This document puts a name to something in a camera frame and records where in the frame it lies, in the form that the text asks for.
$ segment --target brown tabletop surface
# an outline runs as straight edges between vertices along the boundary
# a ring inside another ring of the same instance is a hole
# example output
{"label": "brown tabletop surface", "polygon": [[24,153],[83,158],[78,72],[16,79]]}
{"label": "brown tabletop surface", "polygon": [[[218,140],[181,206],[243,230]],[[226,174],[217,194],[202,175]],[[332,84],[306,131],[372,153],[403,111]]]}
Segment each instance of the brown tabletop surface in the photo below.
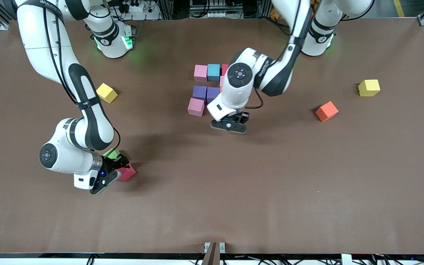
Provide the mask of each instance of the brown tabletop surface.
{"label": "brown tabletop surface", "polygon": [[[145,22],[120,59],[98,52],[82,23],[67,29],[95,86],[119,93],[103,106],[138,174],[93,196],[42,167],[56,124],[81,114],[32,69],[12,24],[0,33],[0,252],[191,253],[217,240],[234,253],[424,253],[416,19],[342,22],[324,55],[299,57],[285,94],[264,96],[244,135],[187,114],[203,85],[194,65],[245,47],[277,57],[287,37],[272,23]],[[364,79],[381,92],[358,96]],[[340,112],[322,123],[315,108],[330,100]]]}

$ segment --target stack of cubes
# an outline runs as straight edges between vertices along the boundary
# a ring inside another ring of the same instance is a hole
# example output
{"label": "stack of cubes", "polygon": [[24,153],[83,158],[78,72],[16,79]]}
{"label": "stack of cubes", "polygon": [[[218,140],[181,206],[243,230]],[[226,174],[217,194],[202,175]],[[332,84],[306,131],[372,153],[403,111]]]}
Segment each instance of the stack of cubes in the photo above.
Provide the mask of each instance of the stack of cubes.
{"label": "stack of cubes", "polygon": [[194,69],[194,80],[197,82],[214,81],[220,82],[219,87],[194,86],[192,97],[187,108],[190,115],[202,117],[205,105],[212,102],[222,92],[224,73],[227,72],[228,65],[223,65],[222,75],[220,75],[219,64],[209,64],[206,66],[196,65]]}

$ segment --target orange object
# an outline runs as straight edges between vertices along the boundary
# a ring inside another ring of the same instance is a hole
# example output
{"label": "orange object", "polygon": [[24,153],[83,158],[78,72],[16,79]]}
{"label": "orange object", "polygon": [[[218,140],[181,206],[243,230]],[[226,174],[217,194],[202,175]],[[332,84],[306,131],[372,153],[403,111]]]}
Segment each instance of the orange object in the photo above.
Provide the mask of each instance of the orange object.
{"label": "orange object", "polygon": [[319,107],[318,110],[315,112],[315,114],[322,122],[325,122],[326,120],[335,116],[336,113],[338,113],[338,109],[331,101],[323,105],[322,107]]}

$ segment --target cube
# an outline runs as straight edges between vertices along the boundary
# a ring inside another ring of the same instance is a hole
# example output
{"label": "cube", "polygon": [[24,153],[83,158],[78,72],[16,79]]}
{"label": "cube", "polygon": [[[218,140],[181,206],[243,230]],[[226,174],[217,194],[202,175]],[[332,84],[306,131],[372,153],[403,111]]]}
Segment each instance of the cube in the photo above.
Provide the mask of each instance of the cube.
{"label": "cube", "polygon": [[218,64],[207,65],[207,80],[220,81],[220,65]]}
{"label": "cube", "polygon": [[338,109],[331,101],[323,105],[322,107],[319,107],[318,110],[315,112],[315,114],[322,122],[325,122],[331,117],[335,116],[336,113],[338,113]]}
{"label": "cube", "polygon": [[207,82],[207,66],[195,65],[194,80],[197,82]]}
{"label": "cube", "polygon": [[227,75],[228,70],[229,70],[229,65],[222,65],[222,75]]}
{"label": "cube", "polygon": [[[106,153],[104,153],[104,155],[102,156],[106,156],[109,152],[111,152],[111,150],[113,150],[113,148],[109,149],[109,151],[107,151]],[[109,154],[109,156],[107,156],[108,158],[111,159],[116,159],[121,153],[117,150],[112,151],[111,154]]]}
{"label": "cube", "polygon": [[207,88],[207,104],[212,102],[220,94],[220,87],[208,87]]}
{"label": "cube", "polygon": [[187,112],[190,115],[202,117],[204,114],[205,103],[200,99],[192,99],[189,101],[189,106],[187,107]]}
{"label": "cube", "polygon": [[379,87],[379,81],[377,79],[364,80],[359,86],[361,97],[372,97],[377,94],[381,88]]}
{"label": "cube", "polygon": [[205,101],[205,98],[207,96],[207,87],[206,86],[198,86],[195,85],[192,89],[192,98],[193,99],[200,99],[202,101]]}
{"label": "cube", "polygon": [[101,99],[105,100],[109,104],[117,97],[117,93],[114,89],[104,83],[96,89],[96,93]]}
{"label": "cube", "polygon": [[128,163],[128,167],[121,167],[121,168],[116,169],[116,170],[120,171],[120,173],[121,173],[121,177],[119,178],[119,180],[121,180],[121,181],[126,181],[126,180],[130,179],[136,173],[130,163]]}

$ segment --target white robotic arm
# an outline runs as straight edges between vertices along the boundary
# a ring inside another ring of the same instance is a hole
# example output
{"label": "white robotic arm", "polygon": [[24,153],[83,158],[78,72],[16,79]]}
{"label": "white robotic arm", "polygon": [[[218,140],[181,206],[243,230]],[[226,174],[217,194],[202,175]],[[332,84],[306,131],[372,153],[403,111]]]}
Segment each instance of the white robotic arm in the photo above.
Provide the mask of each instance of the white robotic arm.
{"label": "white robotic arm", "polygon": [[333,32],[340,23],[343,13],[352,17],[364,13],[374,0],[320,0],[310,29],[308,29],[302,52],[318,56],[330,47]]}
{"label": "white robotic arm", "polygon": [[272,1],[291,30],[289,42],[280,60],[247,48],[232,58],[223,81],[222,92],[207,105],[214,117],[211,127],[244,134],[249,114],[242,112],[248,102],[253,87],[270,97],[281,95],[288,88],[293,67],[300,53],[305,35],[310,26],[311,8],[308,0]]}
{"label": "white robotic arm", "polygon": [[[83,115],[57,125],[40,150],[40,162],[49,170],[73,173],[77,188],[99,193],[120,177],[115,169],[126,166],[128,160],[124,156],[112,160],[94,152],[111,144],[114,129],[88,72],[73,53],[64,20],[84,20],[108,57],[120,57],[131,49],[124,39],[131,27],[114,22],[106,8],[91,8],[88,0],[15,0],[15,4],[22,43],[32,67],[62,84]],[[44,111],[52,110],[47,106]]]}

